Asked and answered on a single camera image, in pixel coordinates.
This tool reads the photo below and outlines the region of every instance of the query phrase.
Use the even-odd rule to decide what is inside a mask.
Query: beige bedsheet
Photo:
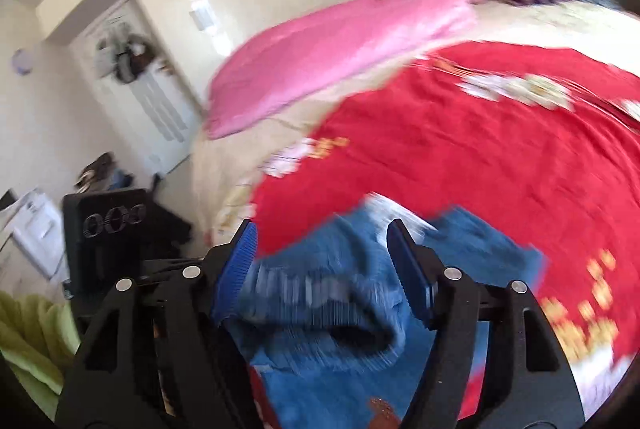
[[[258,165],[270,155],[306,136],[345,97],[378,88],[417,54],[463,40],[493,40],[545,47],[574,48],[594,59],[640,74],[640,21],[621,12],[589,3],[514,7],[496,1],[476,6],[479,24],[449,40],[423,45],[343,80],[244,132],[208,140],[204,132],[193,147],[193,192],[198,222],[213,244],[226,243],[243,217],[253,186],[260,180]]]

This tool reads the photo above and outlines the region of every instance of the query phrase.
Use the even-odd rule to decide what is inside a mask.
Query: red blanket
[[[470,69],[569,80],[596,96],[572,112],[487,101],[464,93],[433,58],[417,60],[384,88],[346,99],[312,135],[347,140],[264,180],[254,197],[258,250],[285,247],[369,192],[424,218],[457,204],[546,254],[537,295],[568,356],[611,340],[617,357],[635,352],[640,136],[604,99],[640,100],[640,80],[573,50],[465,43],[438,55]],[[461,415],[473,411],[479,384]]]

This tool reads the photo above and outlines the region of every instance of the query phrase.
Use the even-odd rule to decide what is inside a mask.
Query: green blanket
[[[80,345],[70,304],[0,291],[0,351],[36,404],[53,420],[64,373]]]

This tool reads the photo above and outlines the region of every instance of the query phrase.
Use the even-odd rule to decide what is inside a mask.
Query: wall
[[[67,48],[41,42],[39,34],[33,10],[0,0],[0,194],[38,186],[58,201],[105,151],[146,186],[149,175],[82,83]],[[18,48],[33,54],[27,76],[10,67]]]

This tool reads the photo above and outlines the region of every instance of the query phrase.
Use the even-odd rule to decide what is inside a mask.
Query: silver screw
[[[451,281],[457,281],[462,277],[462,272],[460,272],[460,269],[456,268],[455,266],[449,266],[444,269],[444,277],[450,279]]]
[[[527,285],[525,285],[522,281],[514,281],[511,283],[511,288],[514,292],[519,294],[524,294],[527,291]]]
[[[116,290],[118,292],[125,292],[131,288],[132,284],[133,282],[128,277],[124,277],[116,283]]]
[[[182,271],[182,275],[187,279],[193,279],[200,275],[200,267],[195,265],[188,266]]]

